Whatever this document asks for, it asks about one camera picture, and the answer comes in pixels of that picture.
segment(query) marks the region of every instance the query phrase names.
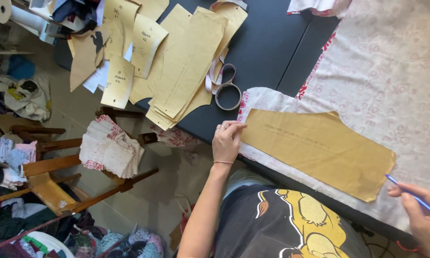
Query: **roll of tape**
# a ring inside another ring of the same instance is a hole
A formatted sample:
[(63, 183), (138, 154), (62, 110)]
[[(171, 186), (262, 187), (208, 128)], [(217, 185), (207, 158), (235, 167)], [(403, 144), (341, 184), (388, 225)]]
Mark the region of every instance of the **roll of tape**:
[[(224, 107), (222, 107), (222, 106), (218, 103), (218, 94), (220, 93), (220, 91), (221, 91), (221, 90), (223, 90), (223, 89), (224, 89), (224, 88), (226, 88), (226, 87), (234, 87), (234, 88), (236, 88), (236, 89), (237, 89), (237, 91), (239, 92), (239, 101), (238, 101), (238, 102), (237, 102), (237, 104), (236, 104), (235, 106), (233, 106), (232, 108), (224, 108)], [(226, 83), (226, 84), (221, 85), (221, 86), (218, 88), (218, 90), (216, 91), (216, 93), (215, 93), (215, 102), (216, 102), (217, 106), (218, 106), (219, 108), (223, 109), (223, 110), (233, 110), (233, 109), (238, 108), (238, 107), (239, 107), (239, 105), (241, 104), (241, 100), (242, 100), (242, 92), (241, 92), (241, 90), (240, 90), (237, 86), (235, 86), (234, 84), (232, 84), (232, 83)]]
[(6, 23), (12, 14), (12, 1), (0, 0), (0, 23)]

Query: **graphic t-shirt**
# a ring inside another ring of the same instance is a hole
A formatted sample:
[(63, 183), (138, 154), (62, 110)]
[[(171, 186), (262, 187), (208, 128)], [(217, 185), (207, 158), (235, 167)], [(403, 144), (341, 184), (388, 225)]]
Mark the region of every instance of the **graphic t-shirt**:
[(220, 208), (215, 258), (369, 258), (361, 236), (313, 197), (241, 186)]

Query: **hand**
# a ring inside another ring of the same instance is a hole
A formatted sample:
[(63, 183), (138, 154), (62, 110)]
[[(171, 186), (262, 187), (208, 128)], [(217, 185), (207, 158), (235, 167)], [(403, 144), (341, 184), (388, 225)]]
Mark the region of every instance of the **hand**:
[(239, 153), (244, 128), (246, 128), (246, 124), (236, 121), (224, 121), (216, 127), (212, 141), (214, 161), (234, 162)]
[(403, 201), (404, 209), (409, 215), (409, 222), (411, 226), (411, 233), (420, 244), (422, 253), (430, 257), (430, 212), (420, 206), (416, 199), (411, 194), (401, 191), (407, 190), (414, 193), (417, 197), (424, 200), (430, 205), (430, 190), (418, 187), (416, 185), (408, 185), (398, 183), (398, 186), (390, 187), (389, 195), (392, 197), (399, 197)]

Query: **woman's left hand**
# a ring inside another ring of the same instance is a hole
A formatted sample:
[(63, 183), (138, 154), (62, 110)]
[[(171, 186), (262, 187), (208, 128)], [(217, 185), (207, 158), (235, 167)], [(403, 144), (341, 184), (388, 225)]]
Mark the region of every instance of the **woman's left hand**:
[(234, 162), (241, 144), (242, 129), (246, 124), (224, 121), (216, 127), (212, 141), (214, 161)]

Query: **wooden chair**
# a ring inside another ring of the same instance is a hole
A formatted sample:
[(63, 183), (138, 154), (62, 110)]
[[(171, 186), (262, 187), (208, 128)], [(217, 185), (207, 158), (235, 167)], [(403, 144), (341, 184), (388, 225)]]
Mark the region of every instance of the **wooden chair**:
[[(144, 114), (139, 112), (130, 112), (123, 110), (114, 110), (110, 107), (101, 107), (96, 115), (108, 115), (115, 123), (116, 117), (123, 118), (143, 118)], [(18, 135), (24, 140), (35, 140), (32, 134), (63, 134), (65, 129), (59, 128), (34, 128), (29, 126), (12, 126), (11, 131)], [(157, 141), (156, 134), (140, 134), (137, 137), (137, 141), (141, 146)], [(70, 176), (64, 179), (53, 180), (50, 176), (50, 172), (57, 169), (69, 168), (81, 163), (79, 155), (62, 156), (48, 160), (41, 160), (42, 156), (48, 151), (62, 150), (72, 147), (79, 147), (81, 145), (82, 138), (70, 139), (70, 140), (58, 140), (49, 142), (38, 142), (36, 146), (37, 150), (37, 161), (23, 165), (23, 171), (28, 179), (29, 188), (16, 191), (11, 194), (0, 196), (0, 201), (10, 199), (13, 197), (21, 196), (27, 192), (32, 191), (37, 195), (42, 202), (46, 204), (57, 216), (66, 216), (69, 214), (77, 213), (92, 206), (109, 196), (114, 195), (117, 192), (125, 192), (132, 189), (133, 185), (155, 173), (159, 170), (157, 168), (152, 169), (146, 173), (140, 174), (131, 179), (122, 179), (117, 175), (103, 170), (102, 172), (111, 178), (118, 186), (114, 189), (100, 194), (95, 197), (88, 198), (82, 202), (76, 202), (70, 197), (65, 191), (60, 188), (57, 183), (65, 182), (79, 178), (80, 173)]]

